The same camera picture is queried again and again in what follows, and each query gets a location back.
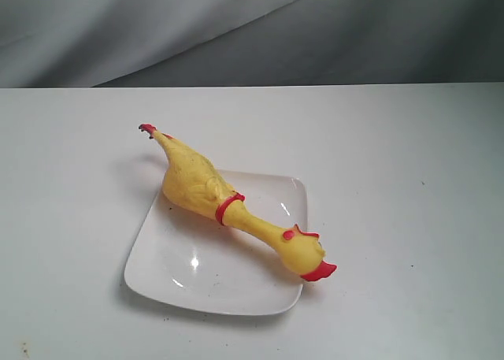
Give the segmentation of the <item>yellow rubber chicken toy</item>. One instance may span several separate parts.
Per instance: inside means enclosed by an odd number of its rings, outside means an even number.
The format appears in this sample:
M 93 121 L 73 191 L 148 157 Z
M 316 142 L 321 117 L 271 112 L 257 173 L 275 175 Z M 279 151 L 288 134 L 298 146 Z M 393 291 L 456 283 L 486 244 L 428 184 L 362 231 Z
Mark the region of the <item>yellow rubber chicken toy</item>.
M 305 281 L 328 278 L 337 270 L 337 265 L 324 260 L 318 233 L 304 232 L 298 225 L 283 228 L 254 216 L 246 208 L 245 196 L 205 156 L 151 124 L 140 124 L 139 130 L 165 152 L 169 165 L 161 191 L 174 205 L 259 239 Z

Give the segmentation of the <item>white square plate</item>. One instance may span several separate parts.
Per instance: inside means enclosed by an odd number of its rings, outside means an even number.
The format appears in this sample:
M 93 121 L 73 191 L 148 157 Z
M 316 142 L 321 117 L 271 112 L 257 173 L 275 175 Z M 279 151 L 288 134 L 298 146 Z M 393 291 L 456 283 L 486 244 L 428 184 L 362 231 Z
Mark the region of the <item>white square plate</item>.
M 139 295 L 188 310 L 235 316 L 281 314 L 303 282 L 259 239 L 183 210 L 157 194 L 124 269 Z

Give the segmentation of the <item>grey backdrop cloth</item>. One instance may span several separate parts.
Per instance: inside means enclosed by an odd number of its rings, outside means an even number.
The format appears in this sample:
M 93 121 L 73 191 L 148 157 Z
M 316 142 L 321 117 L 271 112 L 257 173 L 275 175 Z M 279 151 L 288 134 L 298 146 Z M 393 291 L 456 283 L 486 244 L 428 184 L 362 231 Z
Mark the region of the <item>grey backdrop cloth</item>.
M 503 0 L 1 0 L 1 85 L 503 78 Z

